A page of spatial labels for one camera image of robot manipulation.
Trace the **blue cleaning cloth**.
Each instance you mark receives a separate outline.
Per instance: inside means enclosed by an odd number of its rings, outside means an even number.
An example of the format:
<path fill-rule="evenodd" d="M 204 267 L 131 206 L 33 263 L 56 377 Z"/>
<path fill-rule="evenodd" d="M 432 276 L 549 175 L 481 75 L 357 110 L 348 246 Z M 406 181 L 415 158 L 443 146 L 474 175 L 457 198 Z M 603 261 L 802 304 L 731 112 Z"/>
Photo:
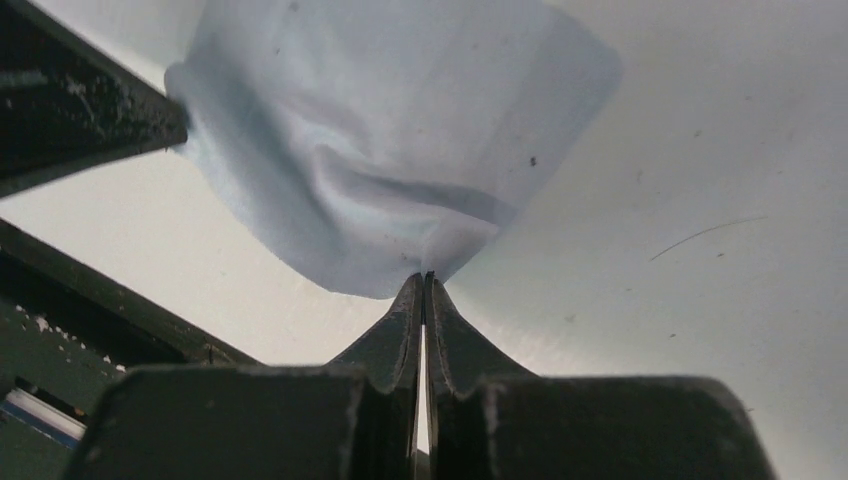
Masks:
<path fill-rule="evenodd" d="M 259 242 L 384 299 L 495 239 L 622 75 L 544 1 L 210 1 L 164 83 L 180 153 Z"/>

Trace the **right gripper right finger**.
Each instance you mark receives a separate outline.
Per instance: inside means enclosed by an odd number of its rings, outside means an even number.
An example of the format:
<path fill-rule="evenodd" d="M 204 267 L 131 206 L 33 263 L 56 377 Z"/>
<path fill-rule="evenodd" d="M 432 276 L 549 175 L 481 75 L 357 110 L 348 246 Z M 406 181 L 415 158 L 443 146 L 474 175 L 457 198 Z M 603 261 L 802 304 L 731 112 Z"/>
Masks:
<path fill-rule="evenodd" d="M 701 376 L 546 377 L 423 287 L 436 479 L 772 479 L 742 402 Z"/>

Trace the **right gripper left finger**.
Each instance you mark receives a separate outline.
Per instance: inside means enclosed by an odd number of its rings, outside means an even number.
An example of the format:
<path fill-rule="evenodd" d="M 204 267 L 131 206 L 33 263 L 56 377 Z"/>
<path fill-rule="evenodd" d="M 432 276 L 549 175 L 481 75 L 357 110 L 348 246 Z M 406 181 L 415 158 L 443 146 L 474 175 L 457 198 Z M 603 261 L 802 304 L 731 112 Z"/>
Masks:
<path fill-rule="evenodd" d="M 319 366 L 136 368 L 101 397 L 67 479 L 411 479 L 423 279 Z"/>

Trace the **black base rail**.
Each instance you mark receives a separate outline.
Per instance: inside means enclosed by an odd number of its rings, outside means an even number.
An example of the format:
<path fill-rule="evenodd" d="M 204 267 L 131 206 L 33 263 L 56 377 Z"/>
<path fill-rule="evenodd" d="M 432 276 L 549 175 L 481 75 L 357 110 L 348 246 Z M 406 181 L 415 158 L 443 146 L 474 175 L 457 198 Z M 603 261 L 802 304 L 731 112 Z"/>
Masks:
<path fill-rule="evenodd" d="M 1 226 L 5 479 L 276 479 L 260 363 Z"/>

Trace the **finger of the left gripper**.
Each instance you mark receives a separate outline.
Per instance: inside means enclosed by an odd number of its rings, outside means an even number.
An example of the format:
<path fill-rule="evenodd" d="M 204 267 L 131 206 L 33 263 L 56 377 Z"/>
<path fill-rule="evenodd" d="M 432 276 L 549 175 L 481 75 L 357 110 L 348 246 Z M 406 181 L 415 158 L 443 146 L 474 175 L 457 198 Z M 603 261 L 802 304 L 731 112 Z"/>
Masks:
<path fill-rule="evenodd" d="M 186 140 L 176 102 L 33 3 L 2 2 L 2 196 Z"/>

